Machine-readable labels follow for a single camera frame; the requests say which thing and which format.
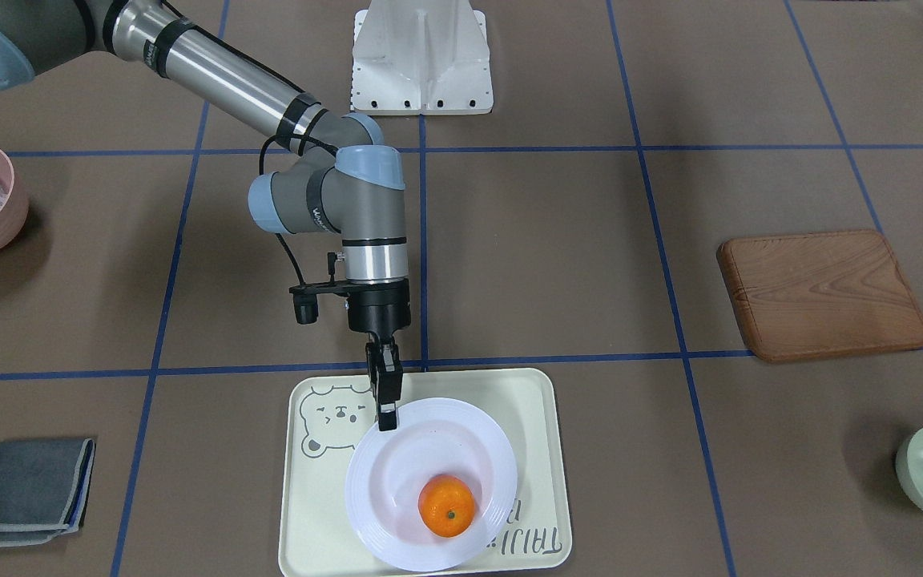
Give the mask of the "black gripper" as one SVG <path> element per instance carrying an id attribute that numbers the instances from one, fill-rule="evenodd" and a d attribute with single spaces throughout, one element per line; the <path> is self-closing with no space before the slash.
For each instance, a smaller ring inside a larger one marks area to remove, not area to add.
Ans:
<path id="1" fill-rule="evenodd" d="M 347 284 L 345 293 L 349 329 L 375 339 L 366 344 L 365 352 L 370 388 L 377 405 L 377 429 L 393 431 L 398 427 L 403 380 L 394 336 L 411 324 L 410 282 L 400 279 L 385 284 Z"/>

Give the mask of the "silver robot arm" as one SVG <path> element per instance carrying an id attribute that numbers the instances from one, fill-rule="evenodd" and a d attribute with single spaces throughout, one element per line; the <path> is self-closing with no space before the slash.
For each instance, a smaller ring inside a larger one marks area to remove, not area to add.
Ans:
<path id="1" fill-rule="evenodd" d="M 167 1 L 0 1 L 0 91 L 102 51 L 142 63 L 284 147 L 298 160 L 262 171 L 248 206 L 260 229 L 337 234 L 344 278 L 292 286 L 302 325 L 317 298 L 345 298 L 365 333 L 370 390 L 382 431 L 398 425 L 403 369 L 395 333 L 410 324 L 401 155 L 373 118 L 338 116 L 282 74 L 231 47 Z"/>

